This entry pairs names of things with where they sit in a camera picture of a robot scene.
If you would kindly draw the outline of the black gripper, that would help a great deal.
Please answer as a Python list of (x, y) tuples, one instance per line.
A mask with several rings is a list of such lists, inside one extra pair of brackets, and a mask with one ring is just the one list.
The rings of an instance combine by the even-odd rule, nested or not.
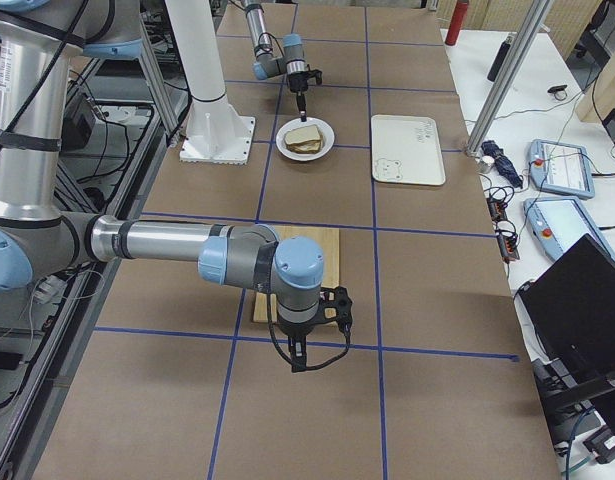
[(296, 103), (299, 118), (302, 122), (307, 121), (307, 105), (304, 93), (309, 88), (309, 74), (307, 72), (292, 73), (287, 76), (289, 90), (296, 94)]
[(293, 323), (279, 320), (279, 328), (288, 338), (291, 360), (291, 372), (304, 372), (307, 367), (306, 337), (313, 331), (316, 324), (312, 321)]

